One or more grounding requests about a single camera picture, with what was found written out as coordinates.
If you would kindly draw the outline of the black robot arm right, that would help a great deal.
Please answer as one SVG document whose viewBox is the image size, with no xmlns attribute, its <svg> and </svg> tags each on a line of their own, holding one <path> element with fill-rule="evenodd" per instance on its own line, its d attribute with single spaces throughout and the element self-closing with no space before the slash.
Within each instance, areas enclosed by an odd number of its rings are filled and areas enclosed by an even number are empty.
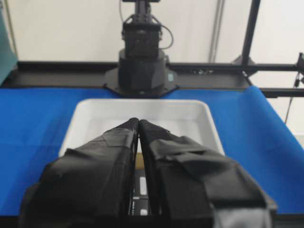
<svg viewBox="0 0 304 228">
<path fill-rule="evenodd" d="M 162 24 L 150 1 L 135 1 L 122 20 L 124 49 L 107 87 L 127 96 L 167 91 L 169 69 L 159 46 Z M 160 228 L 271 228 L 271 199 L 235 160 L 189 137 L 141 120 L 138 126 L 152 214 Z"/>
</svg>

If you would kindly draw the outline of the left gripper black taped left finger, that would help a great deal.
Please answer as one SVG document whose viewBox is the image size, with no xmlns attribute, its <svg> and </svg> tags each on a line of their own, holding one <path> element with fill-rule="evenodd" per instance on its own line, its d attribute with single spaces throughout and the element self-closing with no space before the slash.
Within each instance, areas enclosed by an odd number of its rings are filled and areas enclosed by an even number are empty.
<svg viewBox="0 0 304 228">
<path fill-rule="evenodd" d="M 129 213 L 137 118 L 48 163 L 20 207 L 22 228 L 120 228 Z"/>
</svg>

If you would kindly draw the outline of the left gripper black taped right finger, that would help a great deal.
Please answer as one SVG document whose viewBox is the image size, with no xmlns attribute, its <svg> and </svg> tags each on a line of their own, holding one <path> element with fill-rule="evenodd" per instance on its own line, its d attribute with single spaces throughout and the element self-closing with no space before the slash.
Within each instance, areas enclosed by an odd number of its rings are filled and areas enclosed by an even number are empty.
<svg viewBox="0 0 304 228">
<path fill-rule="evenodd" d="M 171 228 L 272 228 L 276 206 L 234 159 L 139 122 L 152 212 Z"/>
</svg>

